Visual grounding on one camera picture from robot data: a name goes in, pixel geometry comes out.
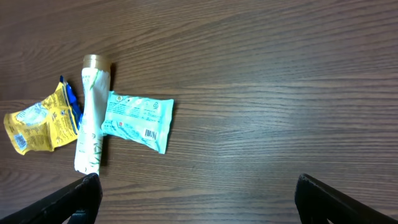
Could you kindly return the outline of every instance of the light blue packet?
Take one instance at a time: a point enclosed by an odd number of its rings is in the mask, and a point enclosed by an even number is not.
[[[103,134],[145,144],[165,154],[174,100],[154,100],[109,92]]]

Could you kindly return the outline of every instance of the gold cap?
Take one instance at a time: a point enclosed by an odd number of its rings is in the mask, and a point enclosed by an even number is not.
[[[85,55],[83,59],[83,68],[97,68],[110,72],[111,64],[110,59],[100,55]]]

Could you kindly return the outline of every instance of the yellow packet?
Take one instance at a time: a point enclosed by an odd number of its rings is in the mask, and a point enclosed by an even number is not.
[[[67,83],[60,82],[55,93],[40,103],[4,117],[8,137],[15,150],[54,151],[78,137],[78,128],[67,97]]]

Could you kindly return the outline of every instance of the packaging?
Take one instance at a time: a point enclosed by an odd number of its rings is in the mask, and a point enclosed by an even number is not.
[[[84,174],[100,174],[103,133],[101,124],[105,118],[108,101],[111,62],[99,55],[86,55],[83,59],[83,89],[85,109],[77,139],[75,170]]]
[[[174,100],[154,100],[109,92],[104,134],[145,144],[165,154]]]
[[[40,103],[4,117],[4,126],[15,150],[24,155],[33,151],[54,151],[78,137],[76,121],[81,113],[68,100],[76,97],[61,77],[55,93]]]

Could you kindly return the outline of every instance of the black object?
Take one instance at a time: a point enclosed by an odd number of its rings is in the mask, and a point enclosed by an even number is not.
[[[398,224],[307,174],[298,178],[294,200],[303,224]]]
[[[88,174],[80,180],[50,194],[0,220],[0,224],[92,224],[102,199],[100,178]]]

